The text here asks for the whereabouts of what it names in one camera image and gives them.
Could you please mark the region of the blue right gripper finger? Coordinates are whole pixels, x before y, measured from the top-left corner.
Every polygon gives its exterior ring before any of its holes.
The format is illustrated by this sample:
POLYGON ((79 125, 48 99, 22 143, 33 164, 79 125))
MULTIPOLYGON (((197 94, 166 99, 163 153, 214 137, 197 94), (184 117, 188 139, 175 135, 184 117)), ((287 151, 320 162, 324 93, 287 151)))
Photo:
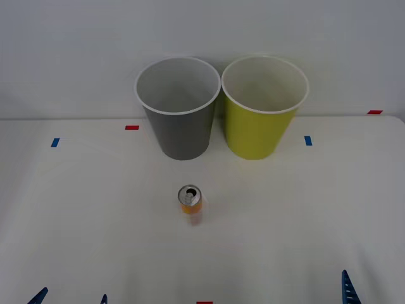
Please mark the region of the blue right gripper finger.
POLYGON ((342 303, 343 304, 361 304, 361 300, 356 293, 356 290, 351 282, 347 270, 342 271, 341 275, 342 286, 342 303))

